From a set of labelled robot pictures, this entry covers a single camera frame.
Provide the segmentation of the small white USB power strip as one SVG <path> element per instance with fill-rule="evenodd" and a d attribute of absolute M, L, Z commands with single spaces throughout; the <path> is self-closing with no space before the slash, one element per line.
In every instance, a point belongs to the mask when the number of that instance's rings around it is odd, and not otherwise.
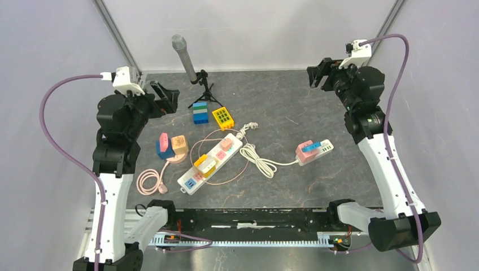
<path fill-rule="evenodd" d="M 320 158 L 322 156 L 325 156 L 328 153 L 331 153 L 333 151 L 333 149 L 334 149 L 334 146 L 332 145 L 331 141 L 328 140 L 328 139 L 325 139 L 325 140 L 321 141 L 321 146 L 318 148 L 319 153 L 311 161 L 308 161 L 306 163 L 301 163 L 300 161 L 298 161 L 298 164 L 300 166 L 304 166 L 304 165 L 306 165 L 306 164 L 308 164 L 312 161 L 317 160 L 318 158 Z"/>

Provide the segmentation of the pink USB charger plug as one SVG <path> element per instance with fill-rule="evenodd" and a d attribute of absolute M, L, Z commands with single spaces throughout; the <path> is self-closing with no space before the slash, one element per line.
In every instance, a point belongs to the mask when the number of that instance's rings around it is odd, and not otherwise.
<path fill-rule="evenodd" d="M 230 138 L 224 138 L 221 141 L 221 149 L 225 152 L 229 151 L 233 147 L 233 141 Z"/>

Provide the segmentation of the white charger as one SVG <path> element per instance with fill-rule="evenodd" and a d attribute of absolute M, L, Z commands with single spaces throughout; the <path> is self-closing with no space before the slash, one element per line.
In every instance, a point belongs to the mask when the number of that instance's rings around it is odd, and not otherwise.
<path fill-rule="evenodd" d="M 216 160 L 215 158 L 207 155 L 204 161 L 202 161 L 197 168 L 200 172 L 206 174 L 216 168 Z"/>

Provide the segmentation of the blue plug adapter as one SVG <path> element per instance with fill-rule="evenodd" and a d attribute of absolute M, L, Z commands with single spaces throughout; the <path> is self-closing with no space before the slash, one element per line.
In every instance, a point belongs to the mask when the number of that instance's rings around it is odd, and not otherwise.
<path fill-rule="evenodd" d="M 315 142 L 310 145 L 302 147 L 303 152 L 311 152 L 313 150 L 318 149 L 321 146 L 321 142 Z"/>

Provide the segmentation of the yellow cube socket adapter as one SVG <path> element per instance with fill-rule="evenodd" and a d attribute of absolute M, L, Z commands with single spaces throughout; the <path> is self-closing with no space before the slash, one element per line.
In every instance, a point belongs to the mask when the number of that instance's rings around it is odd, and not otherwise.
<path fill-rule="evenodd" d="M 208 178 L 216 170 L 217 160 L 211 155 L 203 154 L 193 165 L 203 178 Z"/>

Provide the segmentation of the large white power strip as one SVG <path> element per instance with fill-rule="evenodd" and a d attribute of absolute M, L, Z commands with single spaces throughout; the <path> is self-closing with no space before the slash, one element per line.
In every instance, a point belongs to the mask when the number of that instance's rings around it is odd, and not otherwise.
<path fill-rule="evenodd" d="M 208 153 L 201 155 L 178 180 L 182 193 L 193 195 L 222 168 L 243 146 L 232 133 L 227 134 Z"/>

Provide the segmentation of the pink cube socket adapter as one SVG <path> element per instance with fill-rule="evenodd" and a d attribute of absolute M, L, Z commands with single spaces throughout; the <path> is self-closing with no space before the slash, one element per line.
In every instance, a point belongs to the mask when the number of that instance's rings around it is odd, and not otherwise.
<path fill-rule="evenodd" d="M 312 140 L 308 140 L 308 141 L 305 141 L 303 143 L 300 143 L 297 148 L 296 148 L 296 156 L 297 156 L 297 159 L 301 162 L 301 163 L 306 163 L 308 161 L 311 161 L 318 153 L 318 149 L 313 149 L 311 151 L 303 151 L 302 148 L 304 147 L 307 147 L 309 145 L 312 145 L 313 144 L 313 141 Z"/>

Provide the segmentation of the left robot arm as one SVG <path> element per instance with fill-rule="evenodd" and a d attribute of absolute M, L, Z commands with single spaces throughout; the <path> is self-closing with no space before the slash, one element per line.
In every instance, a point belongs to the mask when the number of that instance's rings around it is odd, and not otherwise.
<path fill-rule="evenodd" d="M 152 200 L 139 222 L 125 231 L 127 198 L 141 151 L 138 137 L 150 119 L 176 112 L 179 94 L 152 81 L 143 94 L 115 91 L 99 101 L 93 226 L 85 255 L 74 261 L 73 270 L 140 270 L 154 235 L 177 225 L 174 203 Z"/>

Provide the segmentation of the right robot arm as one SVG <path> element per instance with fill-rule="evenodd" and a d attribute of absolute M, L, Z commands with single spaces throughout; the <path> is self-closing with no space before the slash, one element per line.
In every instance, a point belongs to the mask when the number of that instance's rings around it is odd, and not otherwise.
<path fill-rule="evenodd" d="M 382 212 L 352 199 L 329 203 L 326 223 L 333 230 L 350 225 L 367 233 L 381 251 L 422 245 L 441 225 L 415 194 L 395 150 L 392 128 L 379 106 L 385 75 L 373 67 L 341 68 L 324 58 L 307 68 L 310 87 L 332 91 L 345 108 L 345 127 L 367 160 L 380 191 Z"/>

